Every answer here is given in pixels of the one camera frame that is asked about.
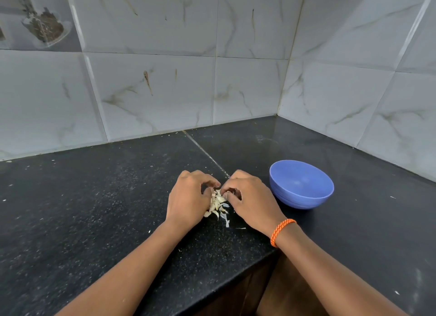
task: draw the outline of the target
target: white wall tile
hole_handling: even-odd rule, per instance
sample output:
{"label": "white wall tile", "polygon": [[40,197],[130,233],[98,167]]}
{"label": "white wall tile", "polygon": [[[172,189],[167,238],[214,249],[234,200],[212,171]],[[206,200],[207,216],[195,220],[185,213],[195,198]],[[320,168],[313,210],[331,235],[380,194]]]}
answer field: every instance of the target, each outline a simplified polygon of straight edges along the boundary
{"label": "white wall tile", "polygon": [[218,0],[70,0],[84,51],[215,56]]}
{"label": "white wall tile", "polygon": [[219,0],[217,55],[289,59],[302,0]]}
{"label": "white wall tile", "polygon": [[432,0],[397,70],[436,74],[436,0]]}
{"label": "white wall tile", "polygon": [[215,58],[86,56],[109,140],[212,124]]}
{"label": "white wall tile", "polygon": [[305,0],[293,58],[393,69],[424,0]]}
{"label": "white wall tile", "polygon": [[291,60],[279,115],[356,146],[392,76],[384,70]]}
{"label": "white wall tile", "polygon": [[436,181],[436,76],[396,72],[358,148]]}
{"label": "white wall tile", "polygon": [[216,58],[213,123],[275,115],[287,62]]}
{"label": "white wall tile", "polygon": [[0,50],[0,160],[106,140],[81,53]]}

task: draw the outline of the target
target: forearm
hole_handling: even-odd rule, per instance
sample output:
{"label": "forearm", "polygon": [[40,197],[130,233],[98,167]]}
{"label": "forearm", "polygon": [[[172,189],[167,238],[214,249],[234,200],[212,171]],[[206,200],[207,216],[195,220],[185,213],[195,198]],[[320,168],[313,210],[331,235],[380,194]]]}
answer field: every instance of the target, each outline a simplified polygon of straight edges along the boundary
{"label": "forearm", "polygon": [[63,308],[66,315],[133,315],[169,254],[186,234],[175,223],[156,231],[99,280]]}
{"label": "forearm", "polygon": [[330,316],[405,315],[319,248],[298,225],[287,225],[275,242],[308,282]]}

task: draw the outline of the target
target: right hand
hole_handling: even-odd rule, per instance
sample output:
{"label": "right hand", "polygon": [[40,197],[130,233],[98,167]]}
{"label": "right hand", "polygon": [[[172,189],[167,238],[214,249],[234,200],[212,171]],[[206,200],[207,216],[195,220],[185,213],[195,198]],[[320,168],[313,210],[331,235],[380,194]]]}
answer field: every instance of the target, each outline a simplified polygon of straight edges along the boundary
{"label": "right hand", "polygon": [[271,190],[258,177],[245,171],[236,170],[221,187],[221,194],[249,226],[268,237],[286,220]]}

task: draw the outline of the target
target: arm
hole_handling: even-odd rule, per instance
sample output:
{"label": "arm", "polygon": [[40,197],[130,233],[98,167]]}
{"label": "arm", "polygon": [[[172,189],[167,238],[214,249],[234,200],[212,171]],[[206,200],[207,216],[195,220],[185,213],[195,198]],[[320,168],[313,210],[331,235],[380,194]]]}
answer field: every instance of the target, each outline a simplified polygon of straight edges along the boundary
{"label": "arm", "polygon": [[[210,187],[203,194],[202,184]],[[171,251],[209,209],[212,187],[219,186],[215,178],[199,170],[183,171],[169,195],[166,220],[57,316],[133,315]]]}
{"label": "arm", "polygon": [[[223,185],[221,193],[248,225],[268,237],[286,220],[270,189],[246,172],[236,171]],[[406,315],[319,248],[296,223],[286,225],[275,243],[304,277],[330,316]]]}

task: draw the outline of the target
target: left hand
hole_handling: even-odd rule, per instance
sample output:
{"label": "left hand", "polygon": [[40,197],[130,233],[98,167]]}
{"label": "left hand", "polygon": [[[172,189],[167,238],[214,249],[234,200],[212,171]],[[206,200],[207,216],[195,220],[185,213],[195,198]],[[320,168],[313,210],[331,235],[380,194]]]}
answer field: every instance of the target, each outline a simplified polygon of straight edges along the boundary
{"label": "left hand", "polygon": [[[208,186],[203,193],[202,184]],[[180,224],[188,232],[209,210],[213,188],[220,186],[219,181],[200,170],[182,171],[168,197],[166,220]]]}

